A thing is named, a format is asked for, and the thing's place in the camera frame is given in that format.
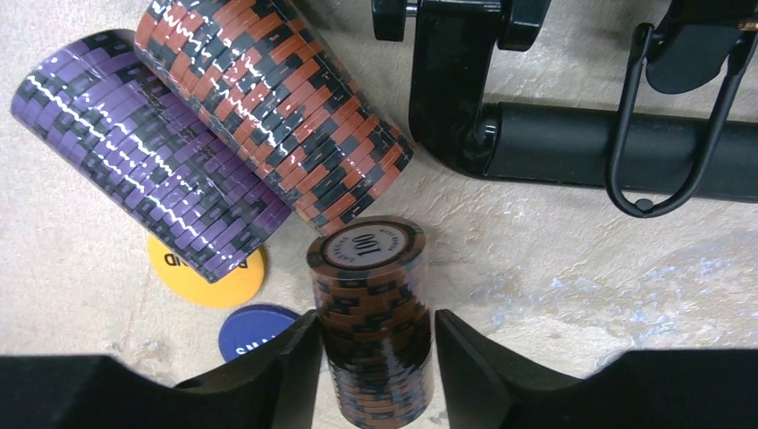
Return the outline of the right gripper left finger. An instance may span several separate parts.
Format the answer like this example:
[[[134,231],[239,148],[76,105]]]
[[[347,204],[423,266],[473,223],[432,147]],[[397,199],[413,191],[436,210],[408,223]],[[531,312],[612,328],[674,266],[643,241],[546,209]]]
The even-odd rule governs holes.
[[[3,356],[3,428],[309,428],[322,342],[316,311],[173,387],[106,355]]]

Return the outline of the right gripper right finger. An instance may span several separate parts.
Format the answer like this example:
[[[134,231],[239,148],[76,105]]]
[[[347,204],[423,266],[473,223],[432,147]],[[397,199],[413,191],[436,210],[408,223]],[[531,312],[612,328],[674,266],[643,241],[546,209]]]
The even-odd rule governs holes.
[[[581,379],[435,313],[452,428],[755,428],[754,349],[643,349]]]

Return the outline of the brown poker chip roll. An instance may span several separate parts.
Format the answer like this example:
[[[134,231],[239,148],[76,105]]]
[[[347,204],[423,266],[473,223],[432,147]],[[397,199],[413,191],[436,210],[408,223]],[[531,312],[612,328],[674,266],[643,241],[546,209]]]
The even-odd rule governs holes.
[[[307,250],[325,355],[342,415],[359,428],[401,428],[434,395],[426,235],[371,216]]]

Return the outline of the red black chip roll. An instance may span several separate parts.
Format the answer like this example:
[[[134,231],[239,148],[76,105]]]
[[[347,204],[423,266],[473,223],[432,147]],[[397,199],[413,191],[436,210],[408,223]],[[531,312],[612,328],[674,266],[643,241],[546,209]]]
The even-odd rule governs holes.
[[[351,223],[413,156],[289,1],[152,1],[139,56],[323,235]]]

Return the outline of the purple poker chip roll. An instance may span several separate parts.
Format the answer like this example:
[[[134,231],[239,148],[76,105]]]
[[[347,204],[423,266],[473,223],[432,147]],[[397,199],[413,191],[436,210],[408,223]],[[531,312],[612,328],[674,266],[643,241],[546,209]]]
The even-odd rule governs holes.
[[[128,29],[70,43],[28,73],[11,114],[208,282],[290,208],[137,56]]]

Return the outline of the blue small blind button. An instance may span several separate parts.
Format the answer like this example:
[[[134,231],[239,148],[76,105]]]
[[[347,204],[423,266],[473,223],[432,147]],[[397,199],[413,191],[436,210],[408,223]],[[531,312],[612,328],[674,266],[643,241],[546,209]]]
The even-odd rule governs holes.
[[[231,313],[218,334],[218,348],[225,362],[230,362],[261,345],[294,324],[300,315],[274,304],[253,304]]]

